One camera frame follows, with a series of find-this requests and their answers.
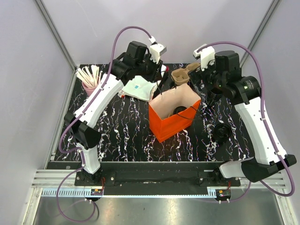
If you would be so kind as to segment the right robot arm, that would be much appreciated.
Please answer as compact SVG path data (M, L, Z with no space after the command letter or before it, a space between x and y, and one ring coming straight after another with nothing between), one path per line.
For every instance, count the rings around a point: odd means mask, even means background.
M194 86L203 82L207 89L206 103L215 105L226 97L242 118L252 142L255 155L251 159L229 161L213 173L214 183L223 186L232 177L245 177L258 182L297 163L294 155L287 154L280 144L266 110L261 109L262 88L253 76L242 76L239 55L234 51L215 52L213 47L193 52L200 65L188 75Z

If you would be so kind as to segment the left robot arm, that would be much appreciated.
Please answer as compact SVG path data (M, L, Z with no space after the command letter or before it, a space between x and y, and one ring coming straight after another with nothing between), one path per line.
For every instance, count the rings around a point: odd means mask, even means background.
M98 118L111 99L136 76L150 83L161 80L161 56L165 52L166 47L156 42L150 46L130 42L127 50L109 64L108 71L86 102L75 113L65 115L64 121L76 140L75 150L82 157L80 169L86 173L85 180L90 185L95 186L101 181L97 154L101 134L94 129Z

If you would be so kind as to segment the orange paper bag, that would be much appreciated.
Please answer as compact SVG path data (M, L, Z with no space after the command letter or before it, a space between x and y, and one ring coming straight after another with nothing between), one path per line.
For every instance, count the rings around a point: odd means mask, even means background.
M161 143L191 126L200 96L184 83L159 93L149 102L149 127Z

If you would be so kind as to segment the black cup lid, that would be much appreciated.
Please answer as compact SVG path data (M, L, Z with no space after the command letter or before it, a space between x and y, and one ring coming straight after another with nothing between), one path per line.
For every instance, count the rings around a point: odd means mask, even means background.
M186 109L187 109L187 108L184 107L184 106L178 106L178 107L176 107L176 108L173 110L172 115L179 114L180 112L183 112L183 111L185 111Z
M217 124L213 131L213 138L219 144L227 142L231 135L231 127L224 123Z

